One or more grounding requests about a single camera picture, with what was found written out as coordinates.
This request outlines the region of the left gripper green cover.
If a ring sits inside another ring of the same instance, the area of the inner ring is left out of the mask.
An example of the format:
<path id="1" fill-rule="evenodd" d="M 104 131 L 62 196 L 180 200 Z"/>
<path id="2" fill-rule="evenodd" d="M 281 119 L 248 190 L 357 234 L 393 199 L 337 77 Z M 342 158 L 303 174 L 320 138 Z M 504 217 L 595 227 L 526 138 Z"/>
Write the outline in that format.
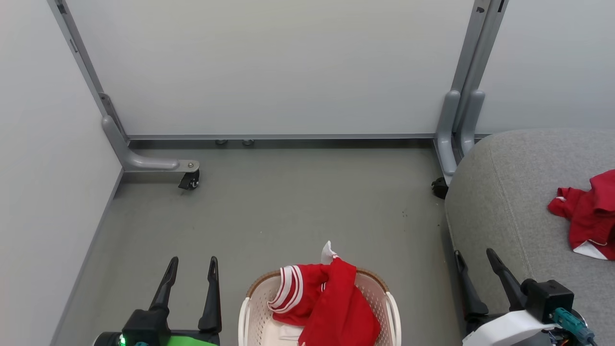
<path id="1" fill-rule="evenodd" d="M 171 289 L 178 273 L 179 258 L 173 257 L 163 274 L 160 285 L 149 306 L 150 311 L 164 309 L 169 312 Z M 95 346 L 219 346 L 222 332 L 220 279 L 218 259 L 212 256 L 207 272 L 206 304 L 201 318 L 198 320 L 198 330 L 171 330 L 167 328 L 129 329 L 121 332 L 103 332 L 95 340 Z"/>

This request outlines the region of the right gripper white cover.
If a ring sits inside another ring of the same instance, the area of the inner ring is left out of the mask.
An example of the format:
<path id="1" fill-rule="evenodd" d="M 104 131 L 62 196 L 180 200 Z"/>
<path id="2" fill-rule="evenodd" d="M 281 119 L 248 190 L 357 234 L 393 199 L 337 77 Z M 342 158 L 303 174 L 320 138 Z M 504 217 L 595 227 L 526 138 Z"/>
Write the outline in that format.
<path id="1" fill-rule="evenodd" d="M 489 309 L 479 298 L 474 284 L 469 277 L 467 263 L 459 250 L 454 251 L 455 265 L 461 298 L 463 303 L 464 319 L 486 317 Z M 476 331 L 464 337 L 464 346 L 511 346 L 541 333 L 542 330 L 555 329 L 558 324 L 544 324 L 534 318 L 525 309 L 527 296 L 521 291 L 521 284 L 506 267 L 498 254 L 492 249 L 486 250 L 486 256 L 492 271 L 498 276 L 505 295 L 509 301 L 509 313 L 481 325 Z"/>

